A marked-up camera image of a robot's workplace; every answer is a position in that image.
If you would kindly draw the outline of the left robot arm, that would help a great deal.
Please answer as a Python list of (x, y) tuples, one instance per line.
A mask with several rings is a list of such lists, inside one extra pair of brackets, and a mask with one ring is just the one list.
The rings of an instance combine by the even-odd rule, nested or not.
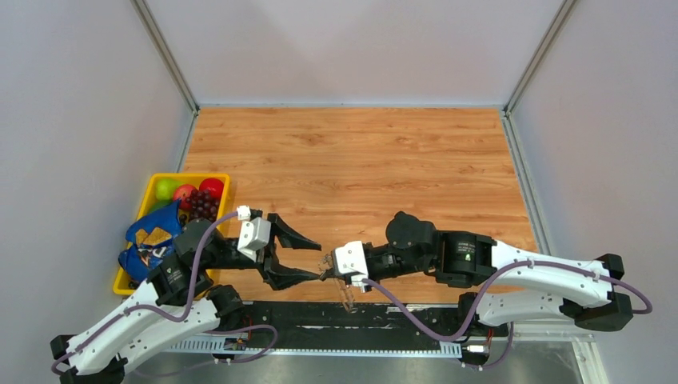
[(194, 219), (173, 239), (170, 255), (138, 288), (88, 330), (50, 343), (50, 369), (61, 383), (120, 383), (171, 346), (197, 334), (239, 334), (245, 304), (209, 270), (256, 270), (273, 290), (313, 281), (317, 274), (281, 265), (277, 247), (320, 250), (278, 214), (240, 206), (215, 222)]

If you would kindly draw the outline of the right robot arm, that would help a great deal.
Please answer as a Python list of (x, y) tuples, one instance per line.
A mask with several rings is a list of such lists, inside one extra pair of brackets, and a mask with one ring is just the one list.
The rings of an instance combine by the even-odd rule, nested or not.
[(631, 299), (617, 292), (620, 256), (567, 260), (522, 250), (486, 235), (438, 230), (432, 222), (398, 212), (385, 229), (386, 244), (352, 241), (325, 258), (320, 279), (336, 279), (366, 293), (378, 282), (423, 273), (452, 288), (457, 325), (467, 334), (484, 327), (542, 319), (570, 319), (585, 330), (622, 330), (633, 318)]

